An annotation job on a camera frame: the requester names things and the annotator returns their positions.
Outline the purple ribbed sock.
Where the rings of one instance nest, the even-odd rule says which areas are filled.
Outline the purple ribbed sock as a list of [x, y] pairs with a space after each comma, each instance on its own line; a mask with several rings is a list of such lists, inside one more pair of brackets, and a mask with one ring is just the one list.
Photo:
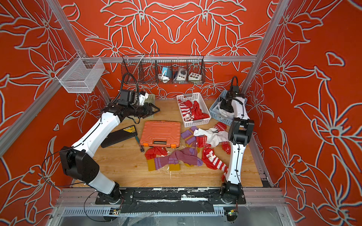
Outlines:
[[148, 160], [149, 171], [159, 170], [165, 166], [168, 166], [170, 171], [179, 171], [180, 161], [189, 166], [202, 166], [203, 161], [197, 154], [197, 151], [191, 147], [175, 150], [170, 155]]

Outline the red christmas sock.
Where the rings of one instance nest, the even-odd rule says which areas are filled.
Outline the red christmas sock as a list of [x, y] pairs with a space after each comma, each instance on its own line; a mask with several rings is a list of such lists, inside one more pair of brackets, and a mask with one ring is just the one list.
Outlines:
[[201, 108], [200, 105], [197, 101], [194, 101], [192, 108], [191, 108], [191, 117], [192, 120], [201, 120], [201, 119], [207, 119], [209, 118], [209, 114], [204, 113]]

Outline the purple yellow striped sock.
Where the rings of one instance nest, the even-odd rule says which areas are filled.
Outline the purple yellow striped sock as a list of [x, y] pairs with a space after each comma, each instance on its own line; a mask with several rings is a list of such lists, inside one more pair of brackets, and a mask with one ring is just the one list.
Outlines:
[[194, 136], [194, 131], [197, 129], [196, 126], [193, 126], [181, 133], [181, 138], [184, 140], [187, 147], [195, 147], [197, 145], [197, 138]]

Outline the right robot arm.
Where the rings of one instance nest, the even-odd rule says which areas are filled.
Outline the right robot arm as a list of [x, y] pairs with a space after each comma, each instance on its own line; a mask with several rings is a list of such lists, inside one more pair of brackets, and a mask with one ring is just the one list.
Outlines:
[[255, 126], [254, 121], [247, 114], [246, 101], [245, 96], [239, 92], [238, 86], [232, 85], [221, 102], [222, 110], [234, 113], [228, 132], [228, 140], [232, 148], [231, 158], [222, 184], [221, 196], [227, 199], [235, 198], [235, 203], [245, 203], [241, 184], [242, 160]]

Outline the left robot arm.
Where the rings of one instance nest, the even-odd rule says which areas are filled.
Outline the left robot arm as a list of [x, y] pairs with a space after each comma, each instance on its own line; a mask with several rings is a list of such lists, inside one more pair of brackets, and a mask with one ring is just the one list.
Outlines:
[[125, 118], [142, 119], [160, 112], [160, 108], [145, 102], [148, 96], [145, 91], [120, 90], [92, 128], [71, 147], [60, 150], [64, 174], [96, 189], [109, 203], [117, 203], [121, 199], [119, 184], [100, 171], [93, 157], [109, 133]]

